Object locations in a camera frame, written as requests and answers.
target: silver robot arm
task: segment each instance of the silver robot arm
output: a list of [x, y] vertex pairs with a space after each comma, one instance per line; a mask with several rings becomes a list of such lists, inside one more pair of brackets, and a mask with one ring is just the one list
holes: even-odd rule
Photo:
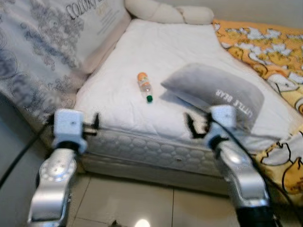
[[216, 165], [229, 186], [229, 195], [242, 227], [276, 227], [267, 188], [250, 157], [227, 132], [236, 128], [236, 109], [229, 105], [210, 108], [208, 132], [193, 131], [193, 120], [187, 122], [194, 137], [204, 138], [212, 149]]
[[95, 125], [86, 131], [83, 113], [58, 110], [54, 116], [54, 152], [39, 170], [39, 186], [28, 215], [29, 227], [64, 227], [71, 201], [71, 180], [76, 172], [76, 155], [87, 148], [84, 134], [95, 135]]

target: white bed sheet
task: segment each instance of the white bed sheet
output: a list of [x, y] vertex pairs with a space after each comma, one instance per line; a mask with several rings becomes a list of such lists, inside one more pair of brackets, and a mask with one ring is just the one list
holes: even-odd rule
[[[173, 72], [193, 62], [228, 71], [262, 90], [265, 101], [252, 133], [283, 138], [302, 123], [302, 116], [253, 69], [220, 46], [212, 25], [158, 24], [139, 19], [131, 22], [105, 63], [80, 89], [75, 109], [83, 111], [88, 122], [99, 112], [104, 129], [197, 144], [200, 141], [191, 139], [184, 112], [201, 120], [203, 117], [160, 85]], [[139, 72], [146, 72], [150, 78], [154, 98], [151, 104], [139, 90]], [[260, 138], [257, 141], [247, 143], [257, 149], [272, 143]]]

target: yellow blanket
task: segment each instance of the yellow blanket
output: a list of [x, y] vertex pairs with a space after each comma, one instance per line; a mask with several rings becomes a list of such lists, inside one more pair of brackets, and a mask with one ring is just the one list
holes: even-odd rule
[[303, 30], [214, 20], [221, 45], [303, 114]]
[[[303, 114], [303, 30], [221, 20], [214, 20], [213, 26], [233, 57], [249, 64]], [[255, 159], [295, 204], [303, 206], [303, 125]]]

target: green bottle cap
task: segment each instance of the green bottle cap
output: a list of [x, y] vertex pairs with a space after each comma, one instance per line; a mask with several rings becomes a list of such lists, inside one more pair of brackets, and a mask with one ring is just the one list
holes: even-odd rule
[[152, 102], [152, 96], [147, 96], [146, 99], [147, 99], [147, 102], [149, 102], [149, 103]]

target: tile floor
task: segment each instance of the tile floor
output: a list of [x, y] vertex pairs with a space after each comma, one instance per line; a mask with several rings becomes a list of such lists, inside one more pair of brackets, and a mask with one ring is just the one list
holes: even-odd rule
[[[285, 227], [298, 227], [284, 214]], [[229, 199], [97, 175], [78, 175], [67, 227], [238, 227]]]

